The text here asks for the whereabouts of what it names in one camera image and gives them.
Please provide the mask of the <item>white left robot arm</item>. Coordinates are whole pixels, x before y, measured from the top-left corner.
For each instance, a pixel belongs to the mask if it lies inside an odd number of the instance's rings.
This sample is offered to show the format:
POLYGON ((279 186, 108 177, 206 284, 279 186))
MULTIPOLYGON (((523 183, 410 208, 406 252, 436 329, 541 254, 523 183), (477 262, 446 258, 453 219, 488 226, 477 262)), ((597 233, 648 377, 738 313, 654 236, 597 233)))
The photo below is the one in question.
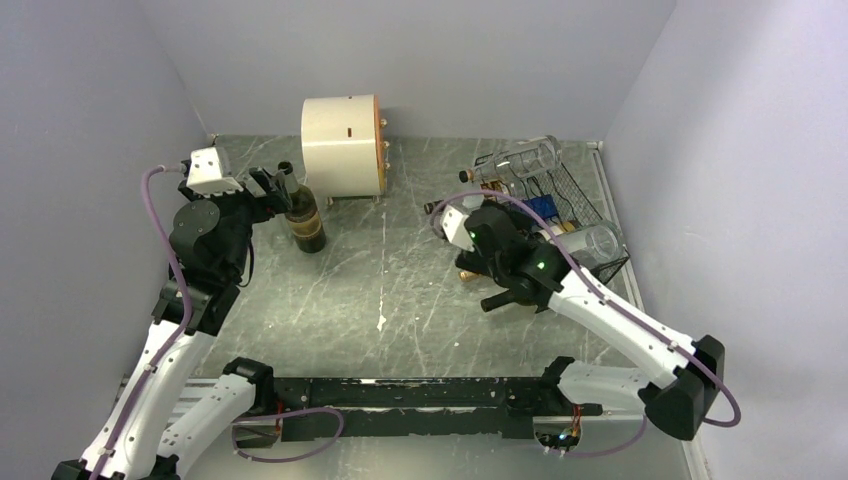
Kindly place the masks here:
POLYGON ((95 440, 57 479, 182 479, 239 416, 261 416, 277 400, 273 370, 239 358, 212 390, 172 418, 184 385, 211 349, 242 285, 253 228, 292 209, 292 189, 278 173, 250 171, 251 192, 235 178, 181 167, 185 205, 161 232, 169 277, 152 313, 140 358, 95 440))

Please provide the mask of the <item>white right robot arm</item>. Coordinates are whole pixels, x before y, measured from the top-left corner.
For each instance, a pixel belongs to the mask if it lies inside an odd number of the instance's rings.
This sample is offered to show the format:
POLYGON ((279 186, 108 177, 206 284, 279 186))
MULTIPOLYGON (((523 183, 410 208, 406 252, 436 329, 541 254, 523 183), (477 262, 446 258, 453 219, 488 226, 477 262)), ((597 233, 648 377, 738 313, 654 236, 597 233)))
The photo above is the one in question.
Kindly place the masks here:
POLYGON ((711 335, 695 340, 651 318, 612 292, 579 263, 569 264, 554 243, 525 235, 516 214, 492 202, 465 213, 452 206, 438 216, 456 265, 491 278, 502 292, 484 311, 510 304, 550 310, 577 321, 624 354, 633 368, 592 367, 574 361, 539 391, 550 413, 575 403, 641 408, 663 433, 689 441, 709 423, 724 379, 725 347, 711 335))

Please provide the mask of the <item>dark green silver-capped wine bottle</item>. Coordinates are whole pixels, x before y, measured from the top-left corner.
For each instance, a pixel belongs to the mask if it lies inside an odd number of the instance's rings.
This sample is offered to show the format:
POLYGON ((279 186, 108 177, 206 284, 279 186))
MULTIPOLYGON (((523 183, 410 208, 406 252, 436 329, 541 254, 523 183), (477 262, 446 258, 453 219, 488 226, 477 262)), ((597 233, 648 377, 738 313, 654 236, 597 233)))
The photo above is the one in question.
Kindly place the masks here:
MULTIPOLYGON (((293 166, 282 161, 279 166, 293 166)), ((299 190, 293 207, 285 213, 285 218, 298 248, 305 253, 317 253, 324 249, 326 233, 313 192, 299 182, 299 190)))

